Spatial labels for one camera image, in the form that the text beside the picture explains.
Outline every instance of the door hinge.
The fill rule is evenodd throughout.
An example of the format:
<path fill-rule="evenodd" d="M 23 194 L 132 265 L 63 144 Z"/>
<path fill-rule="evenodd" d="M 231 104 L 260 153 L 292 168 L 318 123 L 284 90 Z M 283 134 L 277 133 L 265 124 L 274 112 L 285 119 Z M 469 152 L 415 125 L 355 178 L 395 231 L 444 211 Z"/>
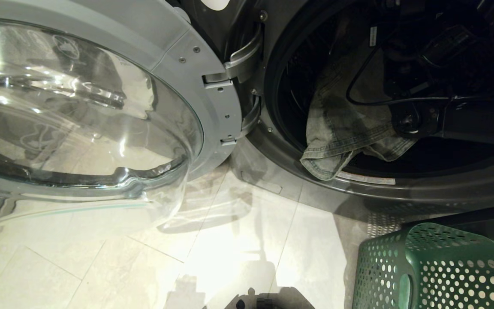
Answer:
<path fill-rule="evenodd" d="M 249 111 L 249 113 L 247 113 L 247 116 L 245 116 L 241 121 L 241 131 L 239 132 L 239 136 L 238 137 L 229 136 L 226 139 L 221 139 L 220 143 L 222 144 L 222 146 L 235 145 L 238 139 L 245 137 L 245 135 L 253 131 L 253 129 L 257 125 L 261 111 L 261 103 L 260 103 L 261 97 L 259 96 L 253 96 L 253 97 L 255 100 L 253 103 L 253 108 L 251 108 L 251 111 Z"/>
<path fill-rule="evenodd" d="M 239 82 L 249 79 L 258 67 L 262 51 L 262 26 L 259 24 L 255 36 L 247 45 L 241 47 L 230 56 L 230 61 L 224 64 L 225 72 L 204 76 L 205 82 L 222 82 L 238 78 Z"/>

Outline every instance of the white object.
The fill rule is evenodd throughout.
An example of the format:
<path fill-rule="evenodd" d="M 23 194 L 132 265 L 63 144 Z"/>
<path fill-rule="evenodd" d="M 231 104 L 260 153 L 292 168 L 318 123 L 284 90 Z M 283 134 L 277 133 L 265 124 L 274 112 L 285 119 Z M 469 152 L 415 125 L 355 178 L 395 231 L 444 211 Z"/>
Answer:
<path fill-rule="evenodd" d="M 230 0 L 202 0 L 202 2 L 211 10 L 220 11 L 228 6 Z"/>

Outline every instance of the floor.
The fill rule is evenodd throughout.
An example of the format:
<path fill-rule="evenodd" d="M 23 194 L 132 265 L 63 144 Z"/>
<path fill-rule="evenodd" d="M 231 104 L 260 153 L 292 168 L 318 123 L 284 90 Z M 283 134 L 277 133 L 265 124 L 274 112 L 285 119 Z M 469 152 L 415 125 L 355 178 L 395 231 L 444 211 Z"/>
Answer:
<path fill-rule="evenodd" d="M 239 299 L 250 309 L 259 295 L 285 309 L 349 308 L 358 245 L 376 236 L 352 217 L 241 182 L 224 164 L 189 182 L 165 225 L 0 245 L 0 309 L 235 309 Z"/>

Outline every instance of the washing machine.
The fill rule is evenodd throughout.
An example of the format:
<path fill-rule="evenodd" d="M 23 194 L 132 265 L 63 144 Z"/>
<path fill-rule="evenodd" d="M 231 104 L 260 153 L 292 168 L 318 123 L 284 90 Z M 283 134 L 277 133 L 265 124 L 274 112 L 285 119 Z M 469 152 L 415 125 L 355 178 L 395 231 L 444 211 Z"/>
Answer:
<path fill-rule="evenodd" d="M 357 156 L 325 182 L 299 162 L 341 20 L 366 19 L 375 42 L 431 25 L 409 34 L 435 46 L 429 65 L 472 57 L 455 87 L 494 91 L 494 48 L 467 35 L 494 34 L 494 1 L 448 3 L 0 0 L 0 242 L 161 223 L 228 157 L 242 180 L 329 211 L 345 196 L 407 213 L 494 206 L 494 98 L 421 104 L 439 121 L 398 127 L 420 140 L 395 162 Z"/>

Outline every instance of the plastic laundry basket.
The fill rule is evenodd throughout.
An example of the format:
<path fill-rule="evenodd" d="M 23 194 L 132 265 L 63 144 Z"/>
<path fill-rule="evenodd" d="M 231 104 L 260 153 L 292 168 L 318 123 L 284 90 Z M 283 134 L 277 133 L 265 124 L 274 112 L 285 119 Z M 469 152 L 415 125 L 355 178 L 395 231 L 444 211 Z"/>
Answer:
<path fill-rule="evenodd" d="M 494 309 L 494 242 L 434 223 L 364 241 L 354 309 Z"/>

